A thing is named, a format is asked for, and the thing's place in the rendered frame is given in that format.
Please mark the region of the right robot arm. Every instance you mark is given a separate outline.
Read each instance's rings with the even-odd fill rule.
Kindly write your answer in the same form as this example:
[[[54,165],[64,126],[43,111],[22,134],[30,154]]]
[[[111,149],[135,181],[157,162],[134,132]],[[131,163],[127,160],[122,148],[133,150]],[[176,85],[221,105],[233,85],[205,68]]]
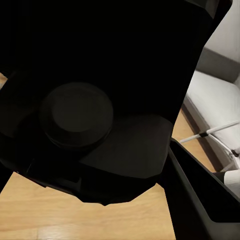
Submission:
[[[215,172],[213,174],[240,198],[240,169]],[[157,183],[164,188],[161,175]]]

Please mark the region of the digital camera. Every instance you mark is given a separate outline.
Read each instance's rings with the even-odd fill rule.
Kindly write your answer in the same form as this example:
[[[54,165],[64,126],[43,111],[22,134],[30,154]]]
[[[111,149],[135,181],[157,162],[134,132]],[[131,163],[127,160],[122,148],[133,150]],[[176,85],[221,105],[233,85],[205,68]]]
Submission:
[[[0,161],[104,206],[154,187],[233,0],[0,0]]]

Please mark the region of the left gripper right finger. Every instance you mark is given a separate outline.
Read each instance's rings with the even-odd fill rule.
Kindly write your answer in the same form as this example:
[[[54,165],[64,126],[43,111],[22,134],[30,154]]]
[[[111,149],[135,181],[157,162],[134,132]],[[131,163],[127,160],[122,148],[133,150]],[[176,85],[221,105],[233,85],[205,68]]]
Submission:
[[[240,240],[240,198],[173,137],[161,178],[176,240]]]

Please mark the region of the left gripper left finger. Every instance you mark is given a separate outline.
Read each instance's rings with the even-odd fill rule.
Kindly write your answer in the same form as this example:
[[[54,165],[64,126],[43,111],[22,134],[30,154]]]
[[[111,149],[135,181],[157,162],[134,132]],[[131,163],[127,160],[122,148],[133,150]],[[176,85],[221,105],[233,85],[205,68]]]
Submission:
[[[4,166],[4,164],[0,160],[0,193],[2,192],[13,172],[14,171],[12,169]]]

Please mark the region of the camera tripod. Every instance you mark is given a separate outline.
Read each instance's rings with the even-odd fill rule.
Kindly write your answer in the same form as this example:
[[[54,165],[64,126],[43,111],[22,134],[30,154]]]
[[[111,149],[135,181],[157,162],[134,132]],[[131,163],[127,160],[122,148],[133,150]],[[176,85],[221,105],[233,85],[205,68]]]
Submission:
[[[216,141],[219,145],[221,145],[227,152],[229,152],[229,157],[232,158],[234,161],[232,163],[230,163],[228,166],[226,166],[225,168],[223,169],[220,169],[218,171],[219,172],[225,172],[227,169],[229,169],[231,166],[233,166],[234,164],[236,164],[237,166],[237,169],[240,170],[240,147],[236,150],[232,150],[230,147],[228,147],[226,144],[224,144],[219,138],[217,138],[213,133],[215,132],[218,132],[218,131],[221,131],[221,130],[224,130],[226,128],[229,128],[229,127],[232,127],[232,126],[235,126],[235,125],[238,125],[240,124],[240,119],[239,120],[236,120],[236,121],[233,121],[233,122],[230,122],[228,124],[224,124],[222,126],[219,126],[219,127],[216,127],[216,128],[213,128],[213,129],[210,129],[210,130],[204,130],[204,131],[201,131],[199,134],[197,135],[194,135],[194,136],[191,136],[189,138],[186,138],[186,139],[183,139],[183,140],[180,140],[179,143],[182,144],[182,143],[185,143],[185,142],[188,142],[188,141],[191,141],[191,140],[194,140],[194,139],[197,139],[197,138],[204,138],[204,137],[211,137],[214,141]]]

